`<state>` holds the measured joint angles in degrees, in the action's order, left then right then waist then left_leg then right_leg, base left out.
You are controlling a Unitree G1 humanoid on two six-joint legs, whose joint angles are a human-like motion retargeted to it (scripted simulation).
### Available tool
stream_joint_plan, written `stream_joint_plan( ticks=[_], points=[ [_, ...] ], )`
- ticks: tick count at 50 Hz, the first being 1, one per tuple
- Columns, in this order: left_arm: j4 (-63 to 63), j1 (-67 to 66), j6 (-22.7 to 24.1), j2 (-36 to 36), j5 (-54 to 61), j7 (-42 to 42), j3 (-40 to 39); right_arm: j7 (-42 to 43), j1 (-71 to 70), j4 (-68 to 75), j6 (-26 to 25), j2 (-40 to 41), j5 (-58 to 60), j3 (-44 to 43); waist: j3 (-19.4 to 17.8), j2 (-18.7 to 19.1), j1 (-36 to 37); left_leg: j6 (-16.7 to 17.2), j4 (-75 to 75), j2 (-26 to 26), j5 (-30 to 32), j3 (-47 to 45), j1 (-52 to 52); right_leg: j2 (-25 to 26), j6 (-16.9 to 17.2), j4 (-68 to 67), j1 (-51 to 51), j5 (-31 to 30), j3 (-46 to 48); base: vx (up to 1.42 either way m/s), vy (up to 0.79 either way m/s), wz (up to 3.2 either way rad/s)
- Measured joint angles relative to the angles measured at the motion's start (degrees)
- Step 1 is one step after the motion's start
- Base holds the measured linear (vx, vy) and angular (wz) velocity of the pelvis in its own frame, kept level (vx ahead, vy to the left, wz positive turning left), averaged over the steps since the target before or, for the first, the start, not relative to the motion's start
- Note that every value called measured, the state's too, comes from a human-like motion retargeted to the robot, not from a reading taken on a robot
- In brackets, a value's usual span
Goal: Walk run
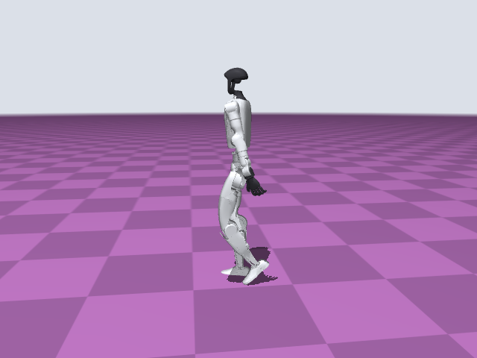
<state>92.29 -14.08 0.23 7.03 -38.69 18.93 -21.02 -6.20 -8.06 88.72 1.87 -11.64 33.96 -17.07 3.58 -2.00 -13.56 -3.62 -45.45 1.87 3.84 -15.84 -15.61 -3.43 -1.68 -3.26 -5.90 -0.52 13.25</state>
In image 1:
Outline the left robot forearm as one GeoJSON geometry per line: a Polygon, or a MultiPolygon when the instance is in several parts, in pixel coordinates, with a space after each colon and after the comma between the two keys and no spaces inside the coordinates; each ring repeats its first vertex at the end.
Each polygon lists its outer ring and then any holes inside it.
{"type": "Polygon", "coordinates": [[[251,173],[249,171],[249,168],[251,167],[251,161],[250,161],[248,153],[247,153],[247,146],[246,146],[245,141],[238,134],[233,136],[232,141],[233,141],[233,144],[236,147],[235,151],[238,155],[239,165],[241,167],[242,174],[245,177],[250,176],[251,173]]]}

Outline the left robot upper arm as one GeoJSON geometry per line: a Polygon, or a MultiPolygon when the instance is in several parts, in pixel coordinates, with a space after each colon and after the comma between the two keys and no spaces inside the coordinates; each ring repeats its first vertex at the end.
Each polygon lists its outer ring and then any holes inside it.
{"type": "MultiPolygon", "coordinates": [[[[243,132],[243,128],[242,128],[242,124],[241,124],[241,120],[240,120],[240,115],[239,115],[239,113],[240,113],[239,103],[237,101],[231,101],[231,102],[224,105],[224,110],[225,110],[225,113],[227,114],[227,117],[229,119],[230,127],[232,128],[232,130],[235,133],[234,135],[238,134],[244,140],[244,132],[243,132]]],[[[232,138],[231,138],[230,142],[233,146],[235,146],[233,144],[232,138]]]]}

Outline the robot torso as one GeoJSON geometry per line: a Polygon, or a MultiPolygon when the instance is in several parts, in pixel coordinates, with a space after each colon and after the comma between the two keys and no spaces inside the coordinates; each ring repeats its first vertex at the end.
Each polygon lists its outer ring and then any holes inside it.
{"type": "MultiPolygon", "coordinates": [[[[251,138],[251,106],[250,102],[246,101],[244,99],[236,98],[236,96],[233,96],[233,99],[229,100],[227,103],[231,101],[237,101],[238,105],[240,107],[240,120],[244,132],[244,141],[246,143],[246,146],[249,148],[250,147],[250,138],[251,138]]],[[[228,148],[236,148],[233,146],[230,142],[231,138],[235,134],[232,128],[230,127],[230,122],[227,117],[227,114],[224,111],[224,123],[225,123],[225,130],[226,130],[226,137],[227,137],[227,146],[228,148]]],[[[233,154],[233,161],[231,163],[231,171],[238,171],[238,168],[241,169],[239,165],[239,158],[237,153],[234,151],[232,152],[233,154]]],[[[237,172],[236,172],[237,173],[237,172]]]]}

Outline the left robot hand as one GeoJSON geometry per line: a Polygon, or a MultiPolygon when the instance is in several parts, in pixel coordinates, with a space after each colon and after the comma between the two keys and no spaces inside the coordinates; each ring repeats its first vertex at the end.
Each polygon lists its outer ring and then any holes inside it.
{"type": "Polygon", "coordinates": [[[250,171],[251,175],[250,175],[250,176],[247,176],[247,177],[244,177],[244,178],[247,180],[247,181],[246,181],[247,191],[248,191],[248,192],[251,191],[251,192],[252,192],[252,195],[254,195],[254,196],[263,195],[264,192],[267,192],[267,190],[264,190],[264,189],[260,186],[258,180],[254,178],[254,175],[255,175],[255,174],[254,174],[254,172],[253,172],[253,170],[252,170],[251,167],[249,168],[249,171],[250,171]],[[261,192],[260,190],[261,190],[262,192],[261,192]],[[258,192],[257,192],[257,191],[258,191],[258,192]]]}

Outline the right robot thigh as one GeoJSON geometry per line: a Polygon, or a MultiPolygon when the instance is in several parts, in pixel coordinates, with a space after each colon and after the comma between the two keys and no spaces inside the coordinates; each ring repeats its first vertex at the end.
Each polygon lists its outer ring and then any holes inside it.
{"type": "Polygon", "coordinates": [[[234,186],[232,186],[232,188],[236,189],[236,191],[238,192],[238,197],[235,209],[230,217],[230,220],[233,220],[238,225],[238,230],[244,230],[247,227],[247,219],[244,216],[238,214],[238,210],[241,204],[241,189],[235,188],[234,186]]]}

